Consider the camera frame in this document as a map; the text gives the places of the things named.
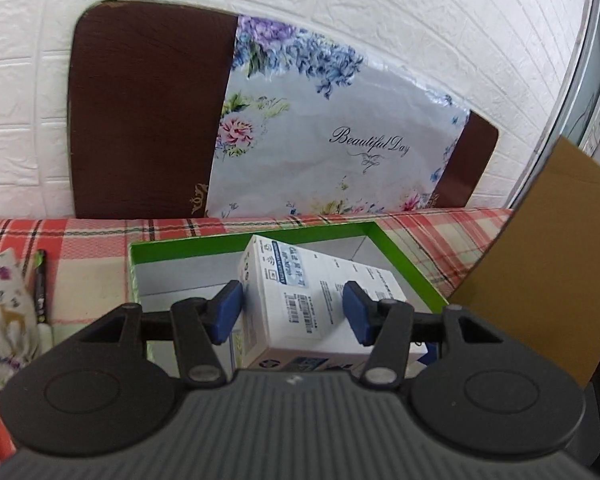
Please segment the floral plastic bag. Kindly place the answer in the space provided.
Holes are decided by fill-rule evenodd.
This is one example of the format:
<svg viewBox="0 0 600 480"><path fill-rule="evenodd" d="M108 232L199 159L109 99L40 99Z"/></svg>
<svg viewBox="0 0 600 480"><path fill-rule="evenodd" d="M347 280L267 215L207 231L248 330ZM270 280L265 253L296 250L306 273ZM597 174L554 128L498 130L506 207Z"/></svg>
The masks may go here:
<svg viewBox="0 0 600 480"><path fill-rule="evenodd" d="M425 207L469 119L405 70L302 27L238 18L207 214Z"/></svg>

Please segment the printed fabric drawstring pouch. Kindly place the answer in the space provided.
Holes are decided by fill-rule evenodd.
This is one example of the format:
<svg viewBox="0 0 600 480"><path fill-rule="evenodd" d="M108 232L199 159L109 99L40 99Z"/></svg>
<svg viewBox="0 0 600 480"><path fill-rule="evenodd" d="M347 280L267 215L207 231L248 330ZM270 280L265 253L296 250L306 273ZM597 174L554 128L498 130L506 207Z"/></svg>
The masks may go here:
<svg viewBox="0 0 600 480"><path fill-rule="evenodd" d="M0 391L40 355L33 298L12 248L0 253Z"/></svg>

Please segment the dark brown headboard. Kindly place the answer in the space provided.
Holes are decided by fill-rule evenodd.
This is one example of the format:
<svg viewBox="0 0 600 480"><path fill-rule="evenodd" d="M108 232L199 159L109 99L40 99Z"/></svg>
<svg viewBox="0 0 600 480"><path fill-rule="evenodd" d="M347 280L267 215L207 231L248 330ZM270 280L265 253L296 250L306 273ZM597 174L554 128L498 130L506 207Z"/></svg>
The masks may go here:
<svg viewBox="0 0 600 480"><path fill-rule="evenodd" d="M110 0L79 18L67 98L78 217L211 217L215 140L241 16ZM466 205L498 143L498 129L457 100L468 123L425 207Z"/></svg>

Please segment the red plaid blanket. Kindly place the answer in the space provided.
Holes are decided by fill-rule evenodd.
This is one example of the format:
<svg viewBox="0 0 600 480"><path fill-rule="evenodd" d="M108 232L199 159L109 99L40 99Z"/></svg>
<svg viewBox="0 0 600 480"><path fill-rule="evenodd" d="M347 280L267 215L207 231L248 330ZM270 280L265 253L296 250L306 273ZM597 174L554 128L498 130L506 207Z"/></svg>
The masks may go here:
<svg viewBox="0 0 600 480"><path fill-rule="evenodd" d="M446 301L509 218L506 209L429 209L279 220L16 220L0 247L50 256L55 344L0 393L17 445L0 479L401 479L457 477L479 460L428 434L399 387L347 370L240 368L187 385L170 309L132 291L136 243L372 222ZM419 316L441 318L438 312Z"/></svg>

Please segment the brown cardboard sheet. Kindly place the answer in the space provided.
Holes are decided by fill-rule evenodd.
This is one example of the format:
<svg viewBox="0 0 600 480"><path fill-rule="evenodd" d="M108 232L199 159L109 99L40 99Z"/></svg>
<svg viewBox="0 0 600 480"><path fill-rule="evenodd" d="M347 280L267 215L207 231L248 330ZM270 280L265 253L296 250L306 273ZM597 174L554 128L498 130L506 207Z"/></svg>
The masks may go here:
<svg viewBox="0 0 600 480"><path fill-rule="evenodd" d="M559 140L449 300L585 386L600 360L600 165Z"/></svg>

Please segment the white product box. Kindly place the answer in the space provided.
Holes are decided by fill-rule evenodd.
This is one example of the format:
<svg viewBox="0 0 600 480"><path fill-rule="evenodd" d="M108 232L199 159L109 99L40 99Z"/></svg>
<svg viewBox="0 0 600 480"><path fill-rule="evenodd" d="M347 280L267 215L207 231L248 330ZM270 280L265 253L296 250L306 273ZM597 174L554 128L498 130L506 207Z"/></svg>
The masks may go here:
<svg viewBox="0 0 600 480"><path fill-rule="evenodd" d="M232 367L347 370L358 376L370 348L356 340L342 291L357 282L373 300L409 302L419 293L366 235L291 245L251 237L238 266L244 306L232 333Z"/></svg>

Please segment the window frame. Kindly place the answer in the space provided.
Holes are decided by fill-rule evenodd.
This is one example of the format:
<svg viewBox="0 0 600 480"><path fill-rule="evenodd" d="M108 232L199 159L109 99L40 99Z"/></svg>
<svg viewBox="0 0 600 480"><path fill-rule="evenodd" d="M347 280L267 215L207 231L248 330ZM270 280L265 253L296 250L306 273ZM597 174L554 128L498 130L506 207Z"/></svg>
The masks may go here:
<svg viewBox="0 0 600 480"><path fill-rule="evenodd" d="M509 195L509 206L515 207L521 202L561 138L588 156L594 155L600 145L600 0L584 0L576 42L557 102Z"/></svg>

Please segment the green cardboard box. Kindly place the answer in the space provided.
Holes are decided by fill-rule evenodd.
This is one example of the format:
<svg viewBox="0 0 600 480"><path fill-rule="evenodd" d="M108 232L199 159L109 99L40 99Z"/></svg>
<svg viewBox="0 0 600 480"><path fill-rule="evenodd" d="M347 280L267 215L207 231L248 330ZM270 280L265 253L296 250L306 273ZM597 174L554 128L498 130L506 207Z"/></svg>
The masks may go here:
<svg viewBox="0 0 600 480"><path fill-rule="evenodd" d="M130 257L133 297L148 312L211 299L240 281L246 303L234 325L220 322L227 340L214 349L227 374L240 368L358 374L370 348L358 343L342 310L348 281L373 300L404 300L418 312L446 304L372 222L136 243Z"/></svg>

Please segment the white cap black marker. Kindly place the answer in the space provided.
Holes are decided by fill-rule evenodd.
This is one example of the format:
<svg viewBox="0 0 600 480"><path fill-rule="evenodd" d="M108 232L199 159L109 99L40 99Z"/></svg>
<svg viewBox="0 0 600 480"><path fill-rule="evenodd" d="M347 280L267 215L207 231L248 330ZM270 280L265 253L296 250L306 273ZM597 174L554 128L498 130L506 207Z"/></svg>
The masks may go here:
<svg viewBox="0 0 600 480"><path fill-rule="evenodd" d="M33 298L36 315L36 326L40 337L40 353L53 348L54 335L47 315L47 252L39 249L34 258L34 287Z"/></svg>

